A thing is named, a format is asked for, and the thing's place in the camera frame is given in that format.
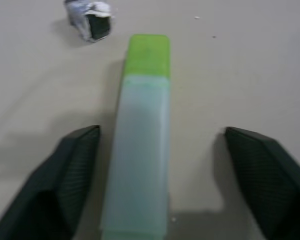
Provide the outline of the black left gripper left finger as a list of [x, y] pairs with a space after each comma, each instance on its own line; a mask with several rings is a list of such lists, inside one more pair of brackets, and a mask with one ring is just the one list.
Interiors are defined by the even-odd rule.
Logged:
[[91, 186], [101, 127], [64, 136], [0, 219], [0, 240], [72, 240]]

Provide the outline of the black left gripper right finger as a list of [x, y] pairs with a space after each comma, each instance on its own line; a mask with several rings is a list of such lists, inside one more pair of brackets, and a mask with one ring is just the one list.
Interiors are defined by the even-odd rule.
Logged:
[[300, 165], [273, 138], [228, 126], [241, 193], [267, 240], [300, 240]]

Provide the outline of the green translucent highlighter marker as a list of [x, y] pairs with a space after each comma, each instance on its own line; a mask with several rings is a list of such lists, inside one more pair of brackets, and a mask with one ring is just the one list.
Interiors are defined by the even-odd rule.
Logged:
[[101, 240], [164, 240], [170, 154], [170, 40], [130, 38], [118, 101]]

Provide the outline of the crumpled silver wrapper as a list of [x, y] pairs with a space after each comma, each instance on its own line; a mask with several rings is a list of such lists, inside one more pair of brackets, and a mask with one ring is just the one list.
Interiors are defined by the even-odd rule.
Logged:
[[87, 42], [105, 39], [112, 28], [112, 7], [105, 0], [64, 0], [70, 25]]

